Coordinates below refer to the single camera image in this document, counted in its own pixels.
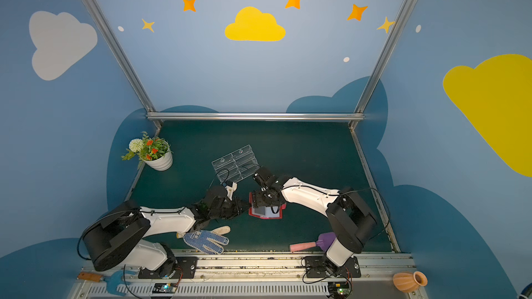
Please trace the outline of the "red card holder wallet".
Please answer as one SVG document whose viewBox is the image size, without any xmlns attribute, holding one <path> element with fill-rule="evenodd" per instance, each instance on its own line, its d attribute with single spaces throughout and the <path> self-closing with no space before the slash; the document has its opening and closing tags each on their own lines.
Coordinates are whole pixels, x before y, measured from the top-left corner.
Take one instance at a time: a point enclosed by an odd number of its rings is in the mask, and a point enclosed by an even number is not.
<svg viewBox="0 0 532 299">
<path fill-rule="evenodd" d="M 261 220 L 279 220 L 283 218 L 283 210 L 286 208 L 286 204 L 280 207 L 251 207 L 249 209 L 249 215 L 259 218 Z"/>
</svg>

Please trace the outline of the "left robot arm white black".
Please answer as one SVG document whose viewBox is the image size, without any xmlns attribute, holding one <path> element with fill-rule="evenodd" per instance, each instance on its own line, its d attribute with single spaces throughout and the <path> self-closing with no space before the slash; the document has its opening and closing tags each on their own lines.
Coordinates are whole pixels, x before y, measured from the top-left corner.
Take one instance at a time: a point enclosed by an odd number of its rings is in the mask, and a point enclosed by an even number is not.
<svg viewBox="0 0 532 299">
<path fill-rule="evenodd" d="M 205 197 L 177 209 L 153 209 L 127 200 L 87 227 L 79 239 L 96 271 L 117 266 L 137 266 L 169 277 L 177 266 L 172 250 L 148 242 L 153 235 L 174 233 L 189 247 L 219 255 L 229 239 L 206 230 L 212 220 L 231 220 L 248 213 L 251 205 L 234 195 L 235 188 L 210 188 Z"/>
</svg>

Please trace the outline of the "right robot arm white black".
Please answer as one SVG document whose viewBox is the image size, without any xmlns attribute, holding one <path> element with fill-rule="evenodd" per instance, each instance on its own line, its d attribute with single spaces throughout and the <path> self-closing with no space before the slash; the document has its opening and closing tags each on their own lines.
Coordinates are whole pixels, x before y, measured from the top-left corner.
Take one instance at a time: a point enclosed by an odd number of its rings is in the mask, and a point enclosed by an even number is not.
<svg viewBox="0 0 532 299">
<path fill-rule="evenodd" d="M 328 219 L 335 240 L 325 251 L 324 267 L 335 271 L 354 254 L 362 252 L 378 225 L 378 218 L 368 203 L 354 190 L 318 187 L 296 177 L 277 177 L 266 167 L 253 175 L 260 190 L 252 192 L 252 206 L 274 207 L 297 203 Z"/>
</svg>

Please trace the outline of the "clear acrylic card organizer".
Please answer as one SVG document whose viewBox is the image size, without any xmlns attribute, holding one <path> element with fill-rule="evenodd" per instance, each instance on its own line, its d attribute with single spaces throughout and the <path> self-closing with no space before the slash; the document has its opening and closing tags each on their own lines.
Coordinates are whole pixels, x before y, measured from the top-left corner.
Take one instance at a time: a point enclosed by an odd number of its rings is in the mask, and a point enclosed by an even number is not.
<svg viewBox="0 0 532 299">
<path fill-rule="evenodd" d="M 211 164 L 222 184 L 227 181 L 238 183 L 252 176 L 260 167 L 251 145 L 245 145 Z"/>
</svg>

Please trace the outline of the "blue dotted work glove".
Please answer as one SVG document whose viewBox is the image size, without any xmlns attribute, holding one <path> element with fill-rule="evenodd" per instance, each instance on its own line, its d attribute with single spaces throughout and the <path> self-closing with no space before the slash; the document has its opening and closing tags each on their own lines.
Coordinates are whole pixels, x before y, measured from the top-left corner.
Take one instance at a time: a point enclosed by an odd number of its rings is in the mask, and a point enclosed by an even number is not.
<svg viewBox="0 0 532 299">
<path fill-rule="evenodd" d="M 224 247 L 228 245 L 227 234 L 231 232 L 229 226 L 222 226 L 212 231 L 192 231 L 189 233 L 176 233 L 178 239 L 183 239 L 189 247 L 208 255 L 220 255 L 224 253 Z"/>
</svg>

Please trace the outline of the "horizontal aluminium back bar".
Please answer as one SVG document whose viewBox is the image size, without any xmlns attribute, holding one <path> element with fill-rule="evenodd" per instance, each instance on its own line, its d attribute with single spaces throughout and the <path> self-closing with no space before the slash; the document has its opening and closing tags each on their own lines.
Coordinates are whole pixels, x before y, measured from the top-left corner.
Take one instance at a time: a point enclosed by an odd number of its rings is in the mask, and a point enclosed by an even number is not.
<svg viewBox="0 0 532 299">
<path fill-rule="evenodd" d="M 296 114 L 296 113 L 195 113 L 148 112 L 149 120 L 228 120 L 228 121 L 363 121 L 363 114 Z"/>
</svg>

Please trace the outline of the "purple pink toy shovel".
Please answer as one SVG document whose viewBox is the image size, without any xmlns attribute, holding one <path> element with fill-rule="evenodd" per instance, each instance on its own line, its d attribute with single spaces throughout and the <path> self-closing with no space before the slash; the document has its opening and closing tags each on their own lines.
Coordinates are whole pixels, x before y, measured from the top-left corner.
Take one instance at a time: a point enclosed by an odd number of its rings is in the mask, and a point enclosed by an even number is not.
<svg viewBox="0 0 532 299">
<path fill-rule="evenodd" d="M 315 242 L 304 242 L 298 244 L 290 245 L 290 252 L 304 251 L 307 249 L 312 249 L 314 247 L 320 248 L 322 251 L 326 252 L 333 242 L 336 240 L 336 235 L 334 232 L 323 233 L 318 236 L 318 239 Z"/>
</svg>

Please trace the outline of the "white pot with flowers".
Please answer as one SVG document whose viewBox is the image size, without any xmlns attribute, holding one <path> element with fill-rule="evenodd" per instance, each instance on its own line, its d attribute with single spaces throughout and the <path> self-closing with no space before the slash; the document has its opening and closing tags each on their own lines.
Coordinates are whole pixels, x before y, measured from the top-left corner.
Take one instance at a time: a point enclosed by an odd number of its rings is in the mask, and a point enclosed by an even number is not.
<svg viewBox="0 0 532 299">
<path fill-rule="evenodd" d="M 129 142 L 127 153 L 121 160 L 128 161 L 135 157 L 139 159 L 139 166 L 145 164 L 160 172 L 168 170 L 173 164 L 170 144 L 164 138 L 150 137 L 147 132 Z"/>
</svg>

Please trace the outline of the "left green circuit board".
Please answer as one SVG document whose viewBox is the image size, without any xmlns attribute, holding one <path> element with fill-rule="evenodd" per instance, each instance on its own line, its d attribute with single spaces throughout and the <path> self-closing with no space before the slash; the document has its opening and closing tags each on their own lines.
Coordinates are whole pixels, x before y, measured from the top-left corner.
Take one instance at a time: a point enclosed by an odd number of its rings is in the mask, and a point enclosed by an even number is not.
<svg viewBox="0 0 532 299">
<path fill-rule="evenodd" d="M 177 291 L 177 283 L 156 283 L 153 287 L 153 294 L 174 294 Z"/>
</svg>

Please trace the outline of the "green circuit board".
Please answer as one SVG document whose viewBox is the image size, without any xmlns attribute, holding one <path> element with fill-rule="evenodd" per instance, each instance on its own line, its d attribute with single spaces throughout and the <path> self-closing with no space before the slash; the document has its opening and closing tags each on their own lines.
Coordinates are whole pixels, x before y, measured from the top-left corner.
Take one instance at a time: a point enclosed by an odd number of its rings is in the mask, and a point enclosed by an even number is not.
<svg viewBox="0 0 532 299">
<path fill-rule="evenodd" d="M 153 287 L 153 294 L 174 294 L 177 291 L 177 283 L 156 283 Z"/>
<path fill-rule="evenodd" d="M 329 282 L 328 298 L 347 299 L 351 294 L 351 286 L 345 282 Z"/>
</svg>

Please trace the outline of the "right green circuit board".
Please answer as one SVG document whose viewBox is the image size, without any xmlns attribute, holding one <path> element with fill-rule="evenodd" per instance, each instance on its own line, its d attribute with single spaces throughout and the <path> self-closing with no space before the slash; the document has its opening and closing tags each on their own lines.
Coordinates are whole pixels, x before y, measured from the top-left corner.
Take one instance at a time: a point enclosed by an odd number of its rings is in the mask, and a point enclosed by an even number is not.
<svg viewBox="0 0 532 299">
<path fill-rule="evenodd" d="M 351 294 L 351 286 L 345 282 L 329 282 L 328 298 L 347 299 Z"/>
</svg>

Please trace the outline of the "terracotta clay vase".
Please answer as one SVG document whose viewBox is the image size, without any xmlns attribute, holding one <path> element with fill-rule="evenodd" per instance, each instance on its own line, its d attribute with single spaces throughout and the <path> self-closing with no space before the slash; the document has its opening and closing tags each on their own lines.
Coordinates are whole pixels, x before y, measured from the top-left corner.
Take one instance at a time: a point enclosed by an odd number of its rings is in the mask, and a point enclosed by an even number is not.
<svg viewBox="0 0 532 299">
<path fill-rule="evenodd" d="M 393 284 L 400 292 L 415 292 L 420 287 L 428 285 L 428 278 L 420 271 L 414 273 L 400 272 L 393 276 Z"/>
</svg>

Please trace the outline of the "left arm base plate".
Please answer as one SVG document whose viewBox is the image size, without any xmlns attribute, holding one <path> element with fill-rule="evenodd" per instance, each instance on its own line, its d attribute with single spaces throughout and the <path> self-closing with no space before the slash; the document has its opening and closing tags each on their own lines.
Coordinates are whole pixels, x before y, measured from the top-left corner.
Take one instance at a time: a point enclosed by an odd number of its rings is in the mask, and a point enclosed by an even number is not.
<svg viewBox="0 0 532 299">
<path fill-rule="evenodd" d="M 155 270 L 141 268 L 138 274 L 139 279 L 192 279 L 198 264 L 196 257 L 174 257 L 163 263 Z"/>
</svg>

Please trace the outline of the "aluminium rail frame front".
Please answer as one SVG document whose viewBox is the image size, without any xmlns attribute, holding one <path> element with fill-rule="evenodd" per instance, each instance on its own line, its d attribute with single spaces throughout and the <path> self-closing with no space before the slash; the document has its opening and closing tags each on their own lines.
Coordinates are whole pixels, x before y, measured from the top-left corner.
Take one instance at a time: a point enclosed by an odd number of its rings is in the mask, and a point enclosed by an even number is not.
<svg viewBox="0 0 532 299">
<path fill-rule="evenodd" d="M 107 292 L 105 282 L 75 280 L 70 298 L 328 298 L 329 282 L 351 286 L 348 298 L 427 298 L 424 287 L 403 293 L 393 284 L 400 272 L 417 271 L 414 259 L 406 253 L 362 253 L 354 255 L 361 270 L 360 278 L 305 278 L 302 258 L 322 256 L 320 252 L 229 252 L 208 256 L 192 251 L 176 251 L 177 257 L 196 257 L 198 264 L 192 279 L 139 279 L 141 267 L 115 267 L 101 275 L 132 270 L 136 276 L 127 280 L 128 288 L 119 286 L 126 296 Z M 174 294 L 153 294 L 156 283 L 177 283 Z"/>
</svg>

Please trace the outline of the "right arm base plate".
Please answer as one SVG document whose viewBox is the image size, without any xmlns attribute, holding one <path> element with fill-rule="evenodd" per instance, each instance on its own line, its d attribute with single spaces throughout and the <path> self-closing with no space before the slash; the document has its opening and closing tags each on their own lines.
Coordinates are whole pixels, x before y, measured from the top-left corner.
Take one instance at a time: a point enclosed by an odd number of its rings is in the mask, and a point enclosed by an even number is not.
<svg viewBox="0 0 532 299">
<path fill-rule="evenodd" d="M 302 258 L 305 278 L 360 278 L 361 270 L 356 257 L 350 257 L 341 267 L 329 262 L 324 256 L 305 256 Z"/>
</svg>

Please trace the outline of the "left diagonal aluminium post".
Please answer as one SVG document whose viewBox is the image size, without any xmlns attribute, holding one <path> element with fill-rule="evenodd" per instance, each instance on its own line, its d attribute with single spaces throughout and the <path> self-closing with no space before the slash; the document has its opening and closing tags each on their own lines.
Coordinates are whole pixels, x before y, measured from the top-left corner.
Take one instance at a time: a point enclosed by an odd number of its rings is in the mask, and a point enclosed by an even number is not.
<svg viewBox="0 0 532 299">
<path fill-rule="evenodd" d="M 101 32 L 105 42 L 107 43 L 109 49 L 112 51 L 113 56 L 118 62 L 120 68 L 125 74 L 128 82 L 132 86 L 135 94 L 140 100 L 141 104 L 144 106 L 144 109 L 147 111 L 147 114 L 156 112 L 155 106 L 153 105 L 151 99 L 148 96 L 147 91 L 139 79 L 137 72 L 134 70 L 131 62 L 127 58 L 126 53 L 124 52 L 122 46 L 119 44 L 119 40 L 115 36 L 113 29 L 108 22 L 105 14 L 103 13 L 101 7 L 98 5 L 97 0 L 81 0 L 90 14 L 91 18 L 94 20 L 95 24 L 98 27 L 98 30 Z"/>
</svg>

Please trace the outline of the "diagonal aluminium post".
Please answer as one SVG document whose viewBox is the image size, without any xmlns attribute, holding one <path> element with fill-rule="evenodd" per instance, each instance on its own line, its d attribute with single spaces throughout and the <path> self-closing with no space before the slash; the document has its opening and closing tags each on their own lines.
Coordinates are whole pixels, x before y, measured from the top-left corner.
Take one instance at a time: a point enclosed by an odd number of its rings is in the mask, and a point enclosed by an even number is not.
<svg viewBox="0 0 532 299">
<path fill-rule="evenodd" d="M 107 43 L 109 49 L 112 51 L 113 56 L 118 62 L 120 68 L 125 74 L 128 82 L 132 86 L 135 94 L 140 100 L 141 104 L 144 106 L 144 109 L 147 111 L 147 114 L 156 112 L 155 106 L 153 105 L 151 99 L 148 96 L 147 91 L 139 79 L 137 72 L 134 70 L 131 62 L 127 58 L 126 53 L 124 52 L 122 46 L 119 44 L 119 40 L 115 36 L 113 29 L 108 22 L 105 14 L 103 13 L 101 7 L 98 5 L 97 0 L 81 0 L 90 14 L 91 18 L 94 20 L 95 24 L 98 27 L 98 30 L 101 32 L 105 42 Z"/>
<path fill-rule="evenodd" d="M 382 74 L 385 72 L 386 66 L 392 57 L 393 51 L 396 48 L 400 36 L 405 29 L 417 2 L 418 0 L 403 0 L 399 8 L 398 14 L 396 15 L 395 24 L 392 26 L 392 30 L 388 32 L 388 36 L 378 57 L 378 61 L 376 62 L 374 70 L 372 71 L 372 74 L 370 75 L 370 78 L 363 89 L 360 99 L 357 102 L 354 114 L 358 115 L 360 119 L 351 120 L 349 122 L 349 129 L 352 133 L 355 132 L 357 124 L 364 120 L 364 111 L 366 110 L 367 105 L 374 94 Z"/>
</svg>

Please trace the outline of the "right diagonal aluminium post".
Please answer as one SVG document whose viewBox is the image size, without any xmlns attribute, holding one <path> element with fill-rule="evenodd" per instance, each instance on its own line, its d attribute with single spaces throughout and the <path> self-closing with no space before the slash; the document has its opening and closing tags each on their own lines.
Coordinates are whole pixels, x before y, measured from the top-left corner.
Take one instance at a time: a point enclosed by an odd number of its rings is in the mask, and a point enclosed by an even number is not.
<svg viewBox="0 0 532 299">
<path fill-rule="evenodd" d="M 388 32 L 388 36 L 378 57 L 378 61 L 376 62 L 374 70 L 372 71 L 372 74 L 370 75 L 370 78 L 363 89 L 360 99 L 357 102 L 354 114 L 358 115 L 360 119 L 351 120 L 349 122 L 349 129 L 352 133 L 355 132 L 357 124 L 364 120 L 364 111 L 366 110 L 367 105 L 374 94 L 382 74 L 385 72 L 386 66 L 392 57 L 393 51 L 396 48 L 400 36 L 405 29 L 417 2 L 418 0 L 403 0 L 399 8 L 398 14 L 396 15 L 395 24 L 392 26 L 392 30 Z"/>
</svg>

